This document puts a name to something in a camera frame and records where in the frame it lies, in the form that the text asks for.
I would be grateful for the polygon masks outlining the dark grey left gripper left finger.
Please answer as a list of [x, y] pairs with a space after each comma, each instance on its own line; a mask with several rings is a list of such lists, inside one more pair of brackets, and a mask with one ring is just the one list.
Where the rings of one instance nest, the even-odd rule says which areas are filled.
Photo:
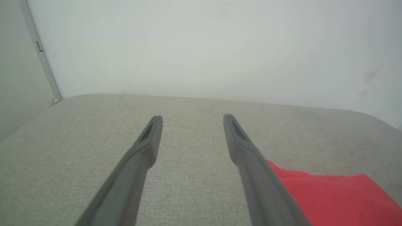
[[163, 118], [154, 116], [77, 221], [77, 226], [134, 226], [148, 170], [155, 164]]

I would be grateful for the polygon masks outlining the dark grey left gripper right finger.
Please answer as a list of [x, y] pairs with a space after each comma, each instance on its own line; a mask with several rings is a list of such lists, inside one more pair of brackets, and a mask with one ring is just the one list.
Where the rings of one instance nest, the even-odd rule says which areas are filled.
[[231, 114], [223, 117], [230, 158], [238, 167], [253, 226], [310, 226], [296, 200]]

